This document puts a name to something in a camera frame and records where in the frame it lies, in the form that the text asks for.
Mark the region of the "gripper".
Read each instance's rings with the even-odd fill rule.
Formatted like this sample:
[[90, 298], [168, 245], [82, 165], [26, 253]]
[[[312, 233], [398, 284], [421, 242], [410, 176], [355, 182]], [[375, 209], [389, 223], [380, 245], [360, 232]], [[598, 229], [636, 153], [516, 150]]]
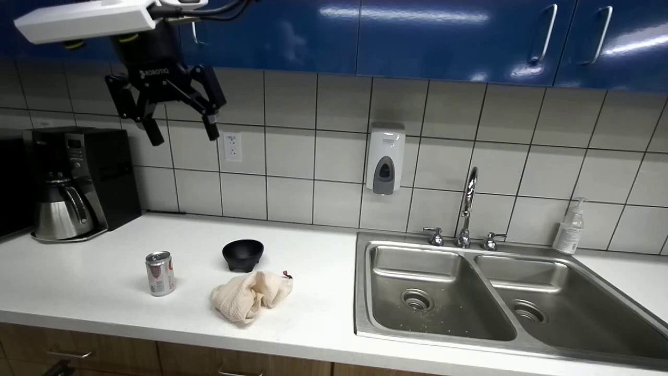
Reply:
[[[202, 117], [208, 139], [217, 140], [219, 109], [227, 100], [211, 66], [189, 71], [174, 27], [160, 21], [154, 29], [111, 36], [110, 40], [125, 71], [105, 76], [105, 83], [122, 119], [134, 121], [154, 147], [164, 136], [153, 118], [157, 103], [182, 101]], [[199, 83], [205, 96], [193, 87]], [[134, 98], [132, 87], [138, 90]]]

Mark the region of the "black bowl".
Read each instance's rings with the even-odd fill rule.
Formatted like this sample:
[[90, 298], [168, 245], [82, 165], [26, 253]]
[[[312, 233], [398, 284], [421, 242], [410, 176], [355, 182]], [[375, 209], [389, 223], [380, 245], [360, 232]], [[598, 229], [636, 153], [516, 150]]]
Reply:
[[252, 272], [264, 252], [264, 245], [254, 239], [231, 241], [222, 248], [222, 255], [231, 272]]

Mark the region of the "silver red drink can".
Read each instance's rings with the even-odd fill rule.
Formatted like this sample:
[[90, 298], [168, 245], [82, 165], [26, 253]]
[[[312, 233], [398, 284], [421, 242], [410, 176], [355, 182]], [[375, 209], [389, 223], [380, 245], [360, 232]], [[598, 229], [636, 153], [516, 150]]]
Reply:
[[150, 293], [164, 297], [176, 289], [176, 278], [169, 251], [157, 251], [145, 257]]

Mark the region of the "black coffee maker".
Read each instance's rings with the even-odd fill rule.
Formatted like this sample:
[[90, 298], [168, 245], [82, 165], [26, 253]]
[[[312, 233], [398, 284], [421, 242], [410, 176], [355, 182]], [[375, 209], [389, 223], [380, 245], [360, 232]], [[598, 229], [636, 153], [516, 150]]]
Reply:
[[71, 178], [93, 215], [95, 227], [83, 236], [64, 241], [86, 241], [117, 229], [141, 216], [133, 162], [126, 131], [120, 128], [52, 127], [26, 130], [23, 142], [38, 191], [45, 180]]

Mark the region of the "blue cabinet door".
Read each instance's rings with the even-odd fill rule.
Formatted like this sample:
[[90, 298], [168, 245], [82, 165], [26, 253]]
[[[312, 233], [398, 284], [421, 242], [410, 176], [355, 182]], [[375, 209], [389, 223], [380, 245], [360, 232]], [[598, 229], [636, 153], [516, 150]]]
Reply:
[[[609, 5], [603, 50], [585, 65], [601, 33], [600, 9]], [[554, 86], [668, 92], [668, 0], [577, 0]]]
[[257, 0], [229, 22], [179, 26], [188, 65], [318, 72], [356, 72], [361, 0]]
[[[541, 10], [548, 52], [528, 64]], [[357, 74], [551, 86], [577, 0], [362, 0]]]

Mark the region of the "steel coffee carafe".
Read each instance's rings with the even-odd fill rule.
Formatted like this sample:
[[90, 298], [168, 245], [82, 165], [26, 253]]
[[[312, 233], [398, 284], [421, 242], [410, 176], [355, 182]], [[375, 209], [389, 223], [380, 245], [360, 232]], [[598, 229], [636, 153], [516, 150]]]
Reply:
[[45, 180], [38, 191], [35, 237], [64, 241], [93, 231], [92, 212], [71, 178]]

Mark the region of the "black appliance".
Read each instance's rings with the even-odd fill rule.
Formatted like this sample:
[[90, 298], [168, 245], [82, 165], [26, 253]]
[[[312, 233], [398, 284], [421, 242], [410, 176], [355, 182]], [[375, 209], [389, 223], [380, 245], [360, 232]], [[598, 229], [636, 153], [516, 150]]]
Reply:
[[35, 183], [22, 138], [0, 136], [0, 238], [35, 223]]

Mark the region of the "cream crumpled cloth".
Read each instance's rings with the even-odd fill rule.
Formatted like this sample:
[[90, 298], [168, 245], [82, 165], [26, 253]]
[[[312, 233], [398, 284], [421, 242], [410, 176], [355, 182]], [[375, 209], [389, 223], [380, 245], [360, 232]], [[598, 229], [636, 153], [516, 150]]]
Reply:
[[273, 309], [293, 290], [293, 276], [287, 271], [253, 271], [236, 276], [211, 290], [213, 309], [235, 324], [251, 324], [261, 309]]

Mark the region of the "white soap dispenser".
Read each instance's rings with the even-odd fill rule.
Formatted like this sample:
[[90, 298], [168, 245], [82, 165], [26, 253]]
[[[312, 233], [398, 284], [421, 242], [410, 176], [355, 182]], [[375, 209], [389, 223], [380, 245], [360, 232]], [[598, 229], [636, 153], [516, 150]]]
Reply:
[[396, 122], [372, 122], [365, 174], [366, 186], [378, 195], [399, 190], [403, 170], [405, 128]]

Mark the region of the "wooden drawer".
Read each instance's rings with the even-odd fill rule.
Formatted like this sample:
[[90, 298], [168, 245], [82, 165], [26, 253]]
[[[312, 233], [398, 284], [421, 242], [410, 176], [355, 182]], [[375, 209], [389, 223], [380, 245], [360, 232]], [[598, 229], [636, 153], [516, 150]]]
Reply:
[[264, 371], [264, 376], [331, 376], [331, 362], [158, 342], [165, 376], [217, 376], [227, 370]]
[[[80, 376], [162, 376], [157, 343], [150, 340], [0, 324], [0, 345], [16, 376], [42, 374], [58, 361], [67, 361]], [[96, 354], [79, 361], [58, 359], [46, 354], [50, 348]]]

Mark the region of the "chrome tap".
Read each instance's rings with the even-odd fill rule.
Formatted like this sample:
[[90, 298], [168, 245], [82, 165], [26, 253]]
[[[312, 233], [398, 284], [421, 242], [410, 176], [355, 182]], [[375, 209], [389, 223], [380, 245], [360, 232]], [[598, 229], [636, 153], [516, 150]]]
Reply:
[[458, 231], [458, 235], [454, 241], [454, 245], [461, 249], [468, 249], [471, 245], [471, 236], [470, 236], [470, 218], [472, 212], [472, 206], [474, 203], [475, 190], [478, 182], [478, 168], [476, 166], [472, 167], [468, 178], [466, 179], [466, 184], [463, 190], [463, 198], [461, 205], [461, 217], [463, 218], [463, 225]]

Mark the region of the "steel double sink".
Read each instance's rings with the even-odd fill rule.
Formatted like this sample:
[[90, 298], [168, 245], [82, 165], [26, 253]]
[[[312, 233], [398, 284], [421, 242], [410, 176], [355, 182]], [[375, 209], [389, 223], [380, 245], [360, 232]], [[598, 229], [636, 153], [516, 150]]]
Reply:
[[355, 333], [668, 371], [668, 323], [570, 255], [359, 232]]

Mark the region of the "clear pump bottle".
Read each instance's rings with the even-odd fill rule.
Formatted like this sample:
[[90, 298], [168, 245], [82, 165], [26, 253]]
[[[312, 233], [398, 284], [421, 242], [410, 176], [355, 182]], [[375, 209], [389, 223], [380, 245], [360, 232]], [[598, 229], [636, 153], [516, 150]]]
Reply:
[[552, 248], [563, 254], [574, 254], [582, 237], [585, 224], [583, 219], [584, 197], [577, 197], [577, 202], [570, 206], [558, 226]]

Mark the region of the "white wall socket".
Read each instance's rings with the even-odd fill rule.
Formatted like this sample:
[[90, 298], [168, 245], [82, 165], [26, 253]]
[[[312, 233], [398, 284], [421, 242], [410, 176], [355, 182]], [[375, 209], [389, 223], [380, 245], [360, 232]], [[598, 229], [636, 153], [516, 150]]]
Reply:
[[223, 133], [224, 159], [232, 162], [243, 161], [243, 140], [239, 132]]

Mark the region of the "blue wall cabinet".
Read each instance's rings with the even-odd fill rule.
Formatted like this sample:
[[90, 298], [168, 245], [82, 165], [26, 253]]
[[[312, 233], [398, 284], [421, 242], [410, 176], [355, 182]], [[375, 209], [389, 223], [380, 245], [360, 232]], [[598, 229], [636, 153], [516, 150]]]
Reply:
[[668, 0], [258, 0], [187, 64], [668, 93]]

